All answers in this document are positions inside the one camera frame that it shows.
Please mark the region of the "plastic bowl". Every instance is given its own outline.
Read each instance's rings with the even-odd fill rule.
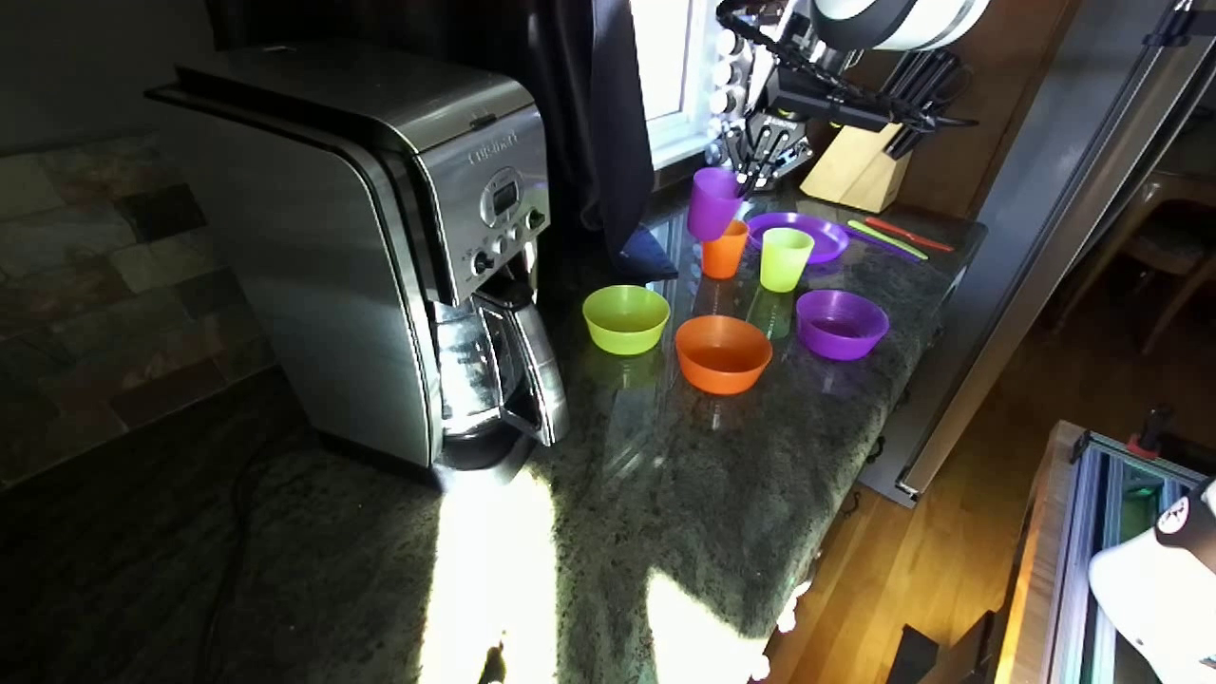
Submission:
[[[748,218],[751,244],[762,244],[762,234],[768,228],[798,228],[798,231],[812,234],[812,250],[810,250],[806,264],[817,264],[817,271],[839,263],[839,254],[848,250],[848,231],[839,224],[810,218],[810,212],[757,212],[757,218]]]
[[[798,295],[798,340],[827,359],[864,359],[887,337],[890,315],[854,294],[812,288]]]
[[[675,329],[675,359],[693,389],[707,395],[741,395],[768,367],[770,340],[744,318],[697,315]]]
[[[644,357],[659,345],[672,309],[644,283],[607,283],[583,299],[592,340],[612,357]]]

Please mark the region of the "coffee pot handle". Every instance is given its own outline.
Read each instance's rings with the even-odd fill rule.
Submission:
[[[559,357],[546,345],[546,329],[535,309],[498,313],[506,335],[523,363],[523,382],[535,401],[535,439],[555,446],[568,432],[568,389],[559,372]]]

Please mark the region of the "stainless steel coffee maker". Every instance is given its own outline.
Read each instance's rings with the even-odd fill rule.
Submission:
[[[152,101],[314,429],[449,485],[563,437],[545,121],[518,81],[312,41],[179,64]]]

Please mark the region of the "purple cup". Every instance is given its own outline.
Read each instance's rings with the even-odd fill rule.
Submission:
[[[741,206],[744,199],[729,167],[698,167],[693,174],[693,199],[687,199],[693,238],[697,244],[719,238]]]

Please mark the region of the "orange bowl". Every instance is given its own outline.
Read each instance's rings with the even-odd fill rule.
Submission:
[[[770,340],[744,318],[697,315],[675,329],[675,359],[693,389],[707,395],[741,395],[768,367]]]

